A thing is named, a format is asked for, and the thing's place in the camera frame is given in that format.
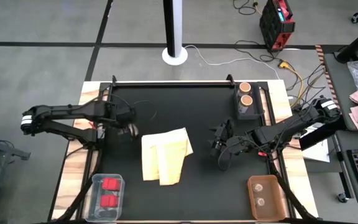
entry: white pole base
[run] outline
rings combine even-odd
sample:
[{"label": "white pole base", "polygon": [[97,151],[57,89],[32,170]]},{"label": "white pole base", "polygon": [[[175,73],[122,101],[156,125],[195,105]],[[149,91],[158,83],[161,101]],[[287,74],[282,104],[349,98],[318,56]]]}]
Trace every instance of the white pole base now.
[{"label": "white pole base", "polygon": [[169,65],[181,65],[186,62],[187,56],[187,50],[184,47],[181,48],[180,55],[176,58],[168,54],[167,48],[162,52],[162,60]]}]

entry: chair wheel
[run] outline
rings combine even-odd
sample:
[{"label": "chair wheel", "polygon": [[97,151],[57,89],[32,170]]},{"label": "chair wheel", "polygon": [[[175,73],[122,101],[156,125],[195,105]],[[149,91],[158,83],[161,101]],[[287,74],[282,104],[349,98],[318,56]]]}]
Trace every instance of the chair wheel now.
[{"label": "chair wheel", "polygon": [[349,199],[346,197],[345,193],[341,193],[336,196],[336,199],[339,200],[339,202],[346,203]]},{"label": "chair wheel", "polygon": [[353,16],[351,17],[351,21],[353,24],[358,23],[358,12],[353,14]]}]

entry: white cable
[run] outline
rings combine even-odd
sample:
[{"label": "white cable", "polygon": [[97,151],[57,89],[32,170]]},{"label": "white cable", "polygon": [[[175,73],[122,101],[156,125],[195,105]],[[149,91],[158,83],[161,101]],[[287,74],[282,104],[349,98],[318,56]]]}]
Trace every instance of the white cable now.
[{"label": "white cable", "polygon": [[272,68],[270,65],[268,65],[267,63],[265,62],[259,62],[257,60],[254,60],[252,58],[238,58],[238,59],[234,59],[234,60],[231,60],[230,62],[223,62],[223,63],[208,63],[205,58],[201,55],[200,53],[200,50],[198,50],[198,48],[194,45],[187,45],[185,48],[188,48],[188,47],[194,47],[197,52],[198,52],[198,55],[204,60],[204,62],[207,64],[207,65],[213,65],[213,66],[218,66],[218,65],[227,65],[229,63],[233,63],[233,62],[238,62],[238,61],[241,61],[241,60],[251,60],[251,61],[254,61],[254,62],[258,62],[258,63],[263,63],[265,64],[266,66],[268,66],[270,69],[272,69],[274,71],[274,73],[276,73],[276,76],[279,80],[281,80],[281,78],[278,76],[278,73],[276,71],[276,69]]}]

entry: yellow cloth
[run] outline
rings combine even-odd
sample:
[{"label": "yellow cloth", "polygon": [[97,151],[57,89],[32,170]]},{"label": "yellow cloth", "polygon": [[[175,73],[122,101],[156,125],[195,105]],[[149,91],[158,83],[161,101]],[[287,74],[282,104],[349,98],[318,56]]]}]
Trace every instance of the yellow cloth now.
[{"label": "yellow cloth", "polygon": [[160,180],[160,185],[178,183],[185,156],[191,153],[186,128],[143,136],[143,180]]}]

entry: wooden platform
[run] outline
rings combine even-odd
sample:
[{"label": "wooden platform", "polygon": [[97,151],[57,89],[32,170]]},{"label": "wooden platform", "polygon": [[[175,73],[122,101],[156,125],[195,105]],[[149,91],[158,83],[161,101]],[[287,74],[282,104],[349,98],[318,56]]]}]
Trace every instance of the wooden platform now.
[{"label": "wooden platform", "polygon": [[[251,80],[248,82],[256,82],[256,81],[268,82],[268,87],[270,90],[270,99],[272,101],[273,112],[275,115],[276,123],[292,115],[290,104],[288,102],[287,92],[285,90],[285,85],[282,80]],[[82,105],[88,102],[89,100],[92,100],[93,98],[97,97],[99,93],[99,86],[100,86],[100,82],[84,82],[79,104]],[[261,96],[262,96],[262,103],[265,109],[266,123],[267,125],[270,125],[269,112],[267,110],[266,99],[263,91],[261,91]],[[74,127],[86,129],[86,128],[91,128],[91,125],[89,124],[89,121],[86,119],[77,119],[74,122]],[[291,145],[295,147],[299,147],[299,142],[293,140],[291,142]],[[70,153],[71,151],[74,151],[79,147],[81,147],[81,144],[79,142],[76,141],[70,142],[67,153]],[[65,212],[65,210],[70,206],[70,204],[72,203],[78,192],[80,191],[81,181],[85,169],[86,155],[87,155],[86,150],[80,150],[66,159],[63,167],[62,176],[60,178],[60,183],[58,186],[58,193],[53,209],[52,219],[60,217]],[[298,200],[302,203],[302,205],[305,206],[305,208],[312,215],[317,217],[318,213],[317,213],[316,205],[314,203],[313,193],[311,191],[308,173],[306,171],[306,166],[303,160],[302,152],[298,149],[292,149],[288,147],[284,149],[283,156],[284,156],[285,167],[287,170],[287,175],[288,175],[288,180],[290,182],[291,190],[296,195]],[[277,169],[280,170],[280,167],[278,166],[278,161],[275,161],[275,163]],[[287,208],[287,203],[285,197],[283,196],[283,192],[282,192],[282,200],[285,208]]]}]

